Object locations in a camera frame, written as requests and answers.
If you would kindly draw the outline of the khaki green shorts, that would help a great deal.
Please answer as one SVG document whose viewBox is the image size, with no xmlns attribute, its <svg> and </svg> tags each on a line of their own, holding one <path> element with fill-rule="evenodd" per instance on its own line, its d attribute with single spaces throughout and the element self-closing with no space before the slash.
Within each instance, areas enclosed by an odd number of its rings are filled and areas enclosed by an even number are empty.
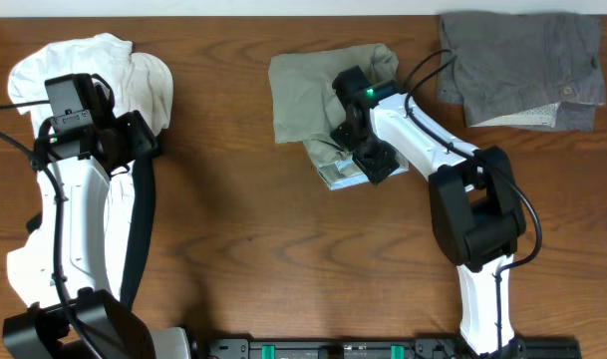
<svg viewBox="0 0 607 359">
<path fill-rule="evenodd" d="M 271 59 L 268 77 L 277 144 L 301 143 L 316 172 L 330 190 L 367 182 L 354 155 L 378 139 L 369 112 L 348 120 L 347 106 L 332 87 L 343 71 L 359 67 L 369 85 L 395 80 L 399 59 L 386 45 L 368 44 Z"/>
</svg>

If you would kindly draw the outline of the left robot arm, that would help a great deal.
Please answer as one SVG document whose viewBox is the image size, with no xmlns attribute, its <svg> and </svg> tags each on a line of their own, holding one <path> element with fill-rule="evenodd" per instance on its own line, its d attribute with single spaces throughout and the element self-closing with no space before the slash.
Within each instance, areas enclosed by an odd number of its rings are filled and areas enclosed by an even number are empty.
<svg viewBox="0 0 607 359">
<path fill-rule="evenodd" d="M 99 75 L 70 74 L 45 84 L 52 114 L 26 154 L 42 209 L 26 244 L 7 256 L 8 279 L 26 303 L 5 319 L 15 358 L 188 358 L 186 331 L 150 331 L 132 311 L 152 239 L 155 135 L 137 112 L 116 115 Z M 126 238 L 106 236 L 112 174 L 134 178 Z"/>
</svg>

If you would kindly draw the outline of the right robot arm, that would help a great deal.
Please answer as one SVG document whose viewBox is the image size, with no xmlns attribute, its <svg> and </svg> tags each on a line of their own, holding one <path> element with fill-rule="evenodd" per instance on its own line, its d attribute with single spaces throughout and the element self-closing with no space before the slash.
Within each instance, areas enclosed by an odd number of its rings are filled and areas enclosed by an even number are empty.
<svg viewBox="0 0 607 359">
<path fill-rule="evenodd" d="M 401 159 L 428 182 L 434 237 L 458 272 L 459 355 L 517 357 L 508 278 L 525 221 L 506 154 L 458 139 L 420 110 L 396 81 L 373 85 L 358 66 L 341 72 L 332 88 L 346 120 L 331 138 L 371 183 L 386 179 Z"/>
</svg>

